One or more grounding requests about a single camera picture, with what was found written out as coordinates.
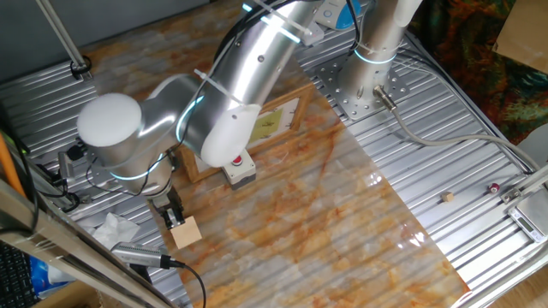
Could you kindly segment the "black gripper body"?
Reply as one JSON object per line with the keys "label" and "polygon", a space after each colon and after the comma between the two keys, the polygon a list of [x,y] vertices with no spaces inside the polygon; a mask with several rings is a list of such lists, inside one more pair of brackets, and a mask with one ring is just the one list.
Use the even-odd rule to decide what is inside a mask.
{"label": "black gripper body", "polygon": [[173,210],[175,213],[181,214],[184,211],[181,198],[174,187],[150,197],[150,203],[158,213]]}

